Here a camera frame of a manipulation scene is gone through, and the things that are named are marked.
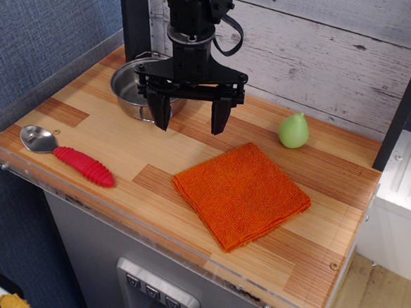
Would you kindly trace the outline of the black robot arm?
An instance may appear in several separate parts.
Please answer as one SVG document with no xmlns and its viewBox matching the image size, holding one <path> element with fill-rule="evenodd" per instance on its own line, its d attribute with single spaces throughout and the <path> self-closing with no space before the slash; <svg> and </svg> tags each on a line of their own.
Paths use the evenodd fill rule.
<svg viewBox="0 0 411 308">
<path fill-rule="evenodd" d="M 211 132 L 222 133 L 232 108 L 243 104 L 248 75 L 219 64 L 211 54 L 217 46 L 216 26 L 242 27 L 230 16 L 233 0 L 167 0 L 170 24 L 167 35 L 172 57 L 138 64 L 139 93 L 147 100 L 154 124 L 166 130 L 173 98 L 210 101 Z"/>
</svg>

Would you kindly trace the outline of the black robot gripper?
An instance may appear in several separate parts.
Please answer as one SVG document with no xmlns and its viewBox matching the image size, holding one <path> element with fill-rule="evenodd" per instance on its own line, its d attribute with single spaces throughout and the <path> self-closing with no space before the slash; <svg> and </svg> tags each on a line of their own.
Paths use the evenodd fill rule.
<svg viewBox="0 0 411 308">
<path fill-rule="evenodd" d="M 232 107 L 244 103 L 248 75 L 219 64 L 210 47 L 176 45 L 165 60 L 143 61 L 135 65 L 138 89 L 146 97 L 154 124 L 165 131 L 171 117 L 170 98 L 213 101 L 211 133 L 221 134 Z"/>
</svg>

